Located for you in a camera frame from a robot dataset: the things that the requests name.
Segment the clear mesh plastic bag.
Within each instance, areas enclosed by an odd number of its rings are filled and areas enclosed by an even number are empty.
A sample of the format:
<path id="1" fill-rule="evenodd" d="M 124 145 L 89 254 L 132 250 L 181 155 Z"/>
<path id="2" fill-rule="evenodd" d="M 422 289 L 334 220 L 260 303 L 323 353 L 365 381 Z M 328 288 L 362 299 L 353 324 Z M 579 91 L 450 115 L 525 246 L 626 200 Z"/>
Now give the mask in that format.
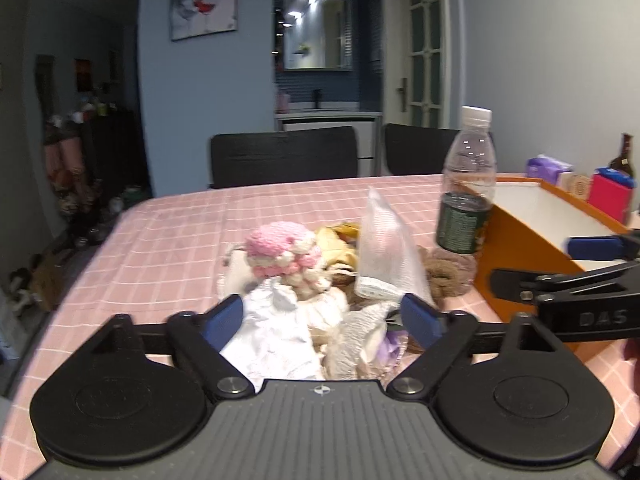
<path id="1" fill-rule="evenodd" d="M 359 297 L 399 302 L 405 294 L 413 294 L 433 302 L 411 230 L 375 188 L 368 189 L 357 249 Z"/>

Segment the purple tissue pack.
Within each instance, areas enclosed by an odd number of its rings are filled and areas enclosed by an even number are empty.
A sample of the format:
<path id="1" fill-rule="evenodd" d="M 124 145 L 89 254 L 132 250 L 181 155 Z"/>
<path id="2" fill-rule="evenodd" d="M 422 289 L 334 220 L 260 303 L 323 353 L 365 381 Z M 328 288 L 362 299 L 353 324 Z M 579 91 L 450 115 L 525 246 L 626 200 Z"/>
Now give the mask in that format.
<path id="1" fill-rule="evenodd" d="M 539 154 L 526 162 L 526 177 L 546 181 L 557 185 L 562 174 L 570 174 L 574 166 L 568 162 L 553 157 Z"/>

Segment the orange white storage box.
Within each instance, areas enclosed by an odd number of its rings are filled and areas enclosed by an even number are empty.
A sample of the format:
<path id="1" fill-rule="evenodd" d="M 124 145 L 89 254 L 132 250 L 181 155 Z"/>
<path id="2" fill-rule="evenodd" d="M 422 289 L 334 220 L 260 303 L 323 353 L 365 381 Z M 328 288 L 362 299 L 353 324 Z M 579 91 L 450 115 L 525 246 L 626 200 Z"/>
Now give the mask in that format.
<path id="1" fill-rule="evenodd" d="M 533 274 L 575 275 L 630 266 L 626 260 L 575 260 L 565 252 L 570 238 L 618 237 L 626 226 L 567 192 L 539 179 L 500 177 L 495 188 L 485 243 L 474 287 L 502 322 L 518 312 L 535 313 L 521 287 L 501 299 L 490 286 L 491 272 L 510 269 Z"/>

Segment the white round cloth pad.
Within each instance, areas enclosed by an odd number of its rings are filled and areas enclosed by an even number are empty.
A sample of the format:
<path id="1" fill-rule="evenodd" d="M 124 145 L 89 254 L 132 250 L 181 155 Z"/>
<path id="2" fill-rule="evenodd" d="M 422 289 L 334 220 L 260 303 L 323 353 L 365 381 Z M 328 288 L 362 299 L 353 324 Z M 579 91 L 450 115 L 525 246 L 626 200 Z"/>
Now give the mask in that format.
<path id="1" fill-rule="evenodd" d="M 258 285 L 252 268 L 246 261 L 246 251 L 242 243 L 230 245 L 221 259 L 218 274 L 218 298 L 224 299 L 237 294 L 244 297 Z"/>

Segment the pink red box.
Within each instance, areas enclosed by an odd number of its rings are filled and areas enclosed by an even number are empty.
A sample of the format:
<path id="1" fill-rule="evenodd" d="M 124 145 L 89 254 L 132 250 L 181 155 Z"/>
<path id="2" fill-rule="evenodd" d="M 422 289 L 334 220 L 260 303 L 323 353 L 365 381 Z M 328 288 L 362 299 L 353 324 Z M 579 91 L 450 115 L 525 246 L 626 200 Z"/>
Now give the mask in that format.
<path id="1" fill-rule="evenodd" d="M 621 171 L 601 167 L 593 174 L 587 202 L 616 221 L 626 224 L 636 181 Z"/>

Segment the wall mirror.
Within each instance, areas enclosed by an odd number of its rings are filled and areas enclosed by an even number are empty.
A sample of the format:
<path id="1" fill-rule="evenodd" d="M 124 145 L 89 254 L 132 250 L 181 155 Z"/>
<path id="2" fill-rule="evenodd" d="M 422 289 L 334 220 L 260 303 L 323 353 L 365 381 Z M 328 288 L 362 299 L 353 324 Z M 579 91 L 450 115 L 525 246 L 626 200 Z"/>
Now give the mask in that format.
<path id="1" fill-rule="evenodd" d="M 352 70 L 349 0 L 283 1 L 283 69 L 286 72 Z"/>

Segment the white glass panel door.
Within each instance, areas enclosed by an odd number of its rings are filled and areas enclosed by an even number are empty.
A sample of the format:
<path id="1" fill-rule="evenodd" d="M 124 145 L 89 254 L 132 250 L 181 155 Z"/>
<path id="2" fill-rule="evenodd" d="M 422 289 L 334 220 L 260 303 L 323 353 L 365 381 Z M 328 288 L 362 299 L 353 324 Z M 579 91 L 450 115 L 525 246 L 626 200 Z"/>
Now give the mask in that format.
<path id="1" fill-rule="evenodd" d="M 389 124 L 450 123 L 448 0 L 382 0 L 383 117 Z"/>

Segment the brown fuzzy sock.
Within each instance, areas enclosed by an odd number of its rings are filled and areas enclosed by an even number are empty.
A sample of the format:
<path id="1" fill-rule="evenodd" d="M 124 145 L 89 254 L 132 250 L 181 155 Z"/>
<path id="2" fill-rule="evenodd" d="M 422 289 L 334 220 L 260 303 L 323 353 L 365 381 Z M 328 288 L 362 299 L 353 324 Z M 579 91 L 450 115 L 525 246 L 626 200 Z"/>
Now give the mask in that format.
<path id="1" fill-rule="evenodd" d="M 418 247 L 420 260 L 430 285 L 434 303 L 445 307 L 447 298 L 465 295 L 473 286 L 477 262 L 472 255 L 458 255 L 435 247 Z"/>

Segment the clear plastic water bottle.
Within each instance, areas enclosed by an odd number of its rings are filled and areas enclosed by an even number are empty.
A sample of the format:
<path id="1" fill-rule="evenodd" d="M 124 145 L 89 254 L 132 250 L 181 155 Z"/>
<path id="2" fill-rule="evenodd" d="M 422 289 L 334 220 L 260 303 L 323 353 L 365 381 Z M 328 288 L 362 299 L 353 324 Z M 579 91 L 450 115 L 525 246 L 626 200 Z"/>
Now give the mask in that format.
<path id="1" fill-rule="evenodd" d="M 487 108 L 465 106 L 462 126 L 442 168 L 435 243 L 440 258 L 455 264 L 461 284 L 473 284 L 489 214 L 494 204 L 497 159 Z"/>

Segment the brown glass bottle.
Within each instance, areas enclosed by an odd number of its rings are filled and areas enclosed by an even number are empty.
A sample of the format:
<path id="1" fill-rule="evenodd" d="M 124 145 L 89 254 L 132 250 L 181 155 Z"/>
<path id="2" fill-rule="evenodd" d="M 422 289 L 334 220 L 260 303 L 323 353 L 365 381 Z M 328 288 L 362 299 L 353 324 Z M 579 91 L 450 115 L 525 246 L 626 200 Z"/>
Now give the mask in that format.
<path id="1" fill-rule="evenodd" d="M 618 171 L 631 179 L 634 178 L 634 167 L 631 163 L 631 141 L 632 135 L 629 133 L 622 134 L 622 143 L 620 144 L 620 152 L 608 164 L 608 168 Z"/>

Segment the black chair right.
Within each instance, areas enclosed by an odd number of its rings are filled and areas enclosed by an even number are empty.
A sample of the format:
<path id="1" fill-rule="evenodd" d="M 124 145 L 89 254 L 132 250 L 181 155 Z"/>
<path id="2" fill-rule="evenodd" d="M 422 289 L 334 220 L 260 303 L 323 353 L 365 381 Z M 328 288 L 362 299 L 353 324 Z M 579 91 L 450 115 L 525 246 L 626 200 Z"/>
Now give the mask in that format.
<path id="1" fill-rule="evenodd" d="M 385 159 L 393 176 L 441 174 L 458 130 L 387 124 Z"/>

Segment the pink white crochet hat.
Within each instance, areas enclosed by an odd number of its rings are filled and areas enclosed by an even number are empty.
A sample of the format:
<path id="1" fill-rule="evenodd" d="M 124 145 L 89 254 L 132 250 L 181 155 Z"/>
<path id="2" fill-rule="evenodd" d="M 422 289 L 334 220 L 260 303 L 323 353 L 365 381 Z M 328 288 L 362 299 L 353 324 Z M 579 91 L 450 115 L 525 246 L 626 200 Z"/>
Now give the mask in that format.
<path id="1" fill-rule="evenodd" d="M 323 294 L 331 281 L 321 264 L 316 234 L 291 221 L 264 224 L 244 242 L 245 259 L 258 281 L 278 278 L 301 300 Z"/>

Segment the black chair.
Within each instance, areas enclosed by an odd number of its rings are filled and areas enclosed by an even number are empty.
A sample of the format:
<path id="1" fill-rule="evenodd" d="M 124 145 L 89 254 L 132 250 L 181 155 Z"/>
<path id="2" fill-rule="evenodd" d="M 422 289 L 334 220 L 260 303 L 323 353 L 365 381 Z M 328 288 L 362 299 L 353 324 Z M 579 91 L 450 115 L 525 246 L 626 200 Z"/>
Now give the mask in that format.
<path id="1" fill-rule="evenodd" d="M 441 174 L 458 130 L 387 124 L 385 159 L 393 176 Z"/>
<path id="2" fill-rule="evenodd" d="M 209 142 L 211 188 L 294 183 L 358 176 L 346 152 L 318 148 L 304 134 L 225 133 Z"/>

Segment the white flowers plastic bag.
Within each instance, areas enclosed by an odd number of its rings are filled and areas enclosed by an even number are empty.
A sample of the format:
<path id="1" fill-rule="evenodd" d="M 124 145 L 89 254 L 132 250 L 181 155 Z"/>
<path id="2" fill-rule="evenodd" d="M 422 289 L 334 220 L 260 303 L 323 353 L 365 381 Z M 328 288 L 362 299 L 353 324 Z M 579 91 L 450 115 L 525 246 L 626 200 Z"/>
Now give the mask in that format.
<path id="1" fill-rule="evenodd" d="M 300 300 L 278 278 L 242 301 L 242 324 L 221 355 L 257 389 L 266 379 L 386 384 L 407 350 L 408 334 L 388 322 L 392 302 L 355 306 L 337 287 Z"/>

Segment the white counter cabinet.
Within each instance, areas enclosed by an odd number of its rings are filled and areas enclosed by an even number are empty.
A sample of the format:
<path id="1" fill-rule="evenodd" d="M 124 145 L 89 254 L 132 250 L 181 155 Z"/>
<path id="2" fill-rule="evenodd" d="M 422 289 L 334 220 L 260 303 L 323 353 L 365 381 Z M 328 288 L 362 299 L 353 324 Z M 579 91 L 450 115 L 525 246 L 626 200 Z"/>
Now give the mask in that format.
<path id="1" fill-rule="evenodd" d="M 383 172 L 382 114 L 362 110 L 299 110 L 276 115 L 279 131 L 308 136 L 318 148 L 346 152 L 359 177 L 377 177 Z"/>

